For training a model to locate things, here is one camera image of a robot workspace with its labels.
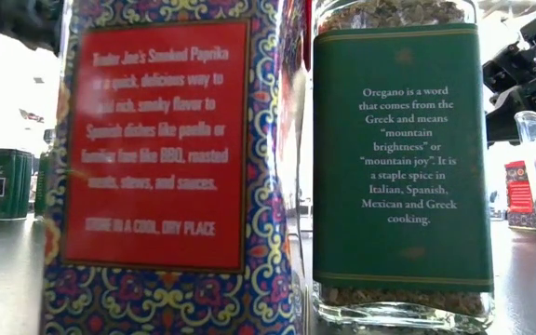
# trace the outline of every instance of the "smoked paprika container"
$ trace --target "smoked paprika container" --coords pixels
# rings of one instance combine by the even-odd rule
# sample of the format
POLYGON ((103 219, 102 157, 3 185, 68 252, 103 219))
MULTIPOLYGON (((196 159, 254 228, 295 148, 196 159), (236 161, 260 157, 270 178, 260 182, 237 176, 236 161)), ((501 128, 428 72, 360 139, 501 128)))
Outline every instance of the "smoked paprika container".
POLYGON ((314 306, 369 328, 493 316, 472 2, 317 1, 314 306))
POLYGON ((304 12, 66 3, 41 333, 307 333, 304 12))

